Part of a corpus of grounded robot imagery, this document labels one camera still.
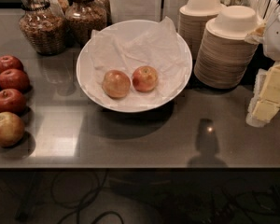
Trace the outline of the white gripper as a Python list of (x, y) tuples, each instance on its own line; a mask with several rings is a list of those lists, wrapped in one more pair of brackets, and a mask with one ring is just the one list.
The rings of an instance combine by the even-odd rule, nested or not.
[(256, 75), (253, 98), (250, 100), (246, 123), (264, 127), (280, 110), (280, 5), (266, 23), (245, 37), (249, 44), (262, 44), (264, 55), (275, 62), (268, 70), (260, 69)]

